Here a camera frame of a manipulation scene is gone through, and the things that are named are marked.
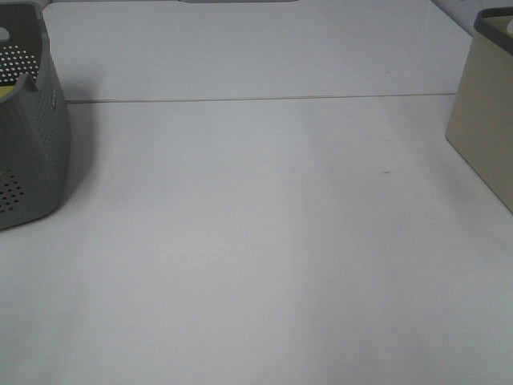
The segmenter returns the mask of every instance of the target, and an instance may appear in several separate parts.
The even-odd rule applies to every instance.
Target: beige box
[[[513,212],[512,21],[513,7],[479,13],[446,138]]]

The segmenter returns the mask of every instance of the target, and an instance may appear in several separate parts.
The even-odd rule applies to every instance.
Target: yellow object
[[[0,98],[13,91],[14,86],[0,86]]]

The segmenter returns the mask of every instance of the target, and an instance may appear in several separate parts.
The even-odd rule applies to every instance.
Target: gray plastic basket
[[[446,138],[513,212],[513,7],[479,13]]]
[[[0,229],[44,217],[62,200],[70,119],[41,8],[0,3]]]

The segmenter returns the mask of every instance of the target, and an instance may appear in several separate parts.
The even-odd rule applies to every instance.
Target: white table
[[[509,385],[513,217],[452,96],[72,105],[0,233],[0,383]]]
[[[428,0],[55,3],[69,100],[454,93],[470,37]]]

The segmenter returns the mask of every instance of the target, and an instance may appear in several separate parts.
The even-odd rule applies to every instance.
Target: basket handle
[[[10,33],[8,30],[0,26],[0,43],[4,43],[10,39]]]

